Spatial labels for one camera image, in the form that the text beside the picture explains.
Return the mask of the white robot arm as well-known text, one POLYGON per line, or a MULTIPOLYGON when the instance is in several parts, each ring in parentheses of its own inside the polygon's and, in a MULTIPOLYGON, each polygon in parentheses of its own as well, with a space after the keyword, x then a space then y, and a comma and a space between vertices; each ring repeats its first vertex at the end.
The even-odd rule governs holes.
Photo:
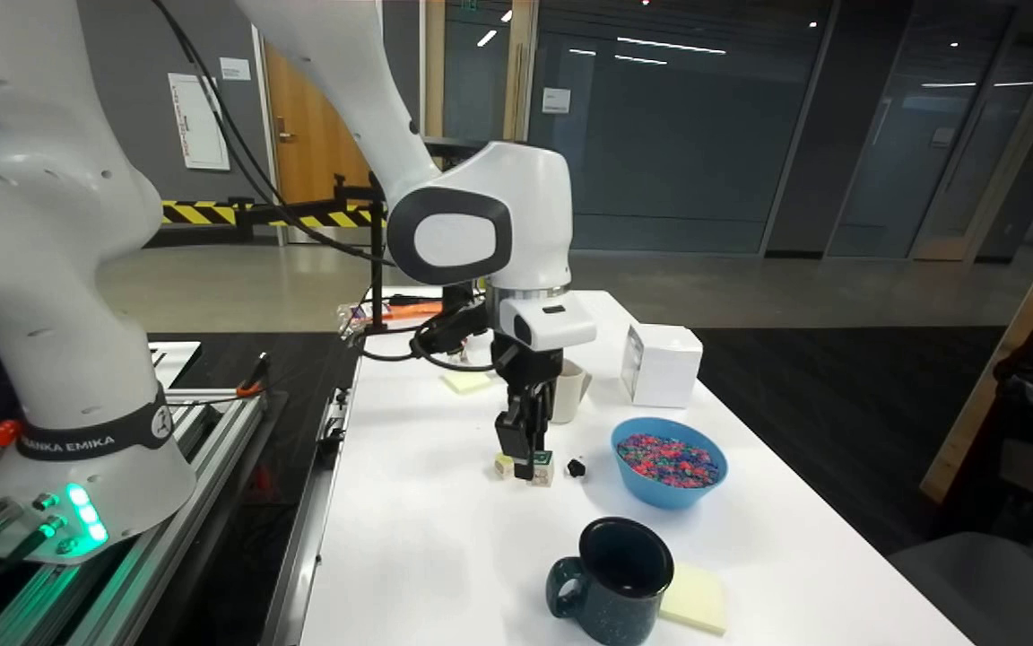
MULTIPOLYGON (((551 364, 597 339, 566 291, 566 157, 492 142, 443 169, 410 127, 385 56, 379 0, 236 0, 340 111, 389 202, 407 278, 496 288, 496 367, 551 364)), ((0 0, 0 367, 24 431, 0 458, 0 562, 84 563, 190 502, 139 327, 97 270, 162 224, 92 85, 77 0, 0 0)))

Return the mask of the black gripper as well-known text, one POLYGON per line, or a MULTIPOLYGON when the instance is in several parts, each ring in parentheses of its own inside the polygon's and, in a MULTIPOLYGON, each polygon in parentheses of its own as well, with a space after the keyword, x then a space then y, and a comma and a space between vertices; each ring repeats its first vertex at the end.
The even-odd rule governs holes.
POLYGON ((549 449, 551 385, 563 351, 597 339, 597 319, 571 291, 506 295, 489 288, 446 288, 443 313, 420 327, 420 355, 458 351, 471 339, 492 333, 492 371, 506 380, 506 408, 496 416, 499 449, 512 477, 530 483, 530 458, 549 449))

